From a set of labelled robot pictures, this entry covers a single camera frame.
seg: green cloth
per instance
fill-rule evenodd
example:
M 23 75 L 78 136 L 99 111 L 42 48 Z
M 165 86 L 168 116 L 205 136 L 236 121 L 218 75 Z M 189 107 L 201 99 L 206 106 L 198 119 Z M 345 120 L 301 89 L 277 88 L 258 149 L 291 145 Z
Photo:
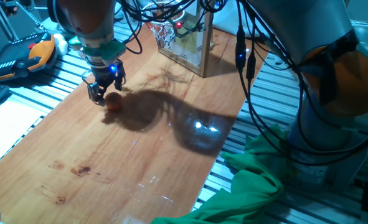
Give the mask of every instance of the green cloth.
M 278 125 L 271 129 L 285 138 Z M 276 138 L 266 134 L 279 146 Z M 280 179 L 293 173 L 287 160 L 263 136 L 247 138 L 245 154 L 223 153 L 222 157 L 239 170 L 232 179 L 231 193 L 221 189 L 198 210 L 181 218 L 156 218 L 152 224 L 260 223 L 267 205 L 283 193 Z

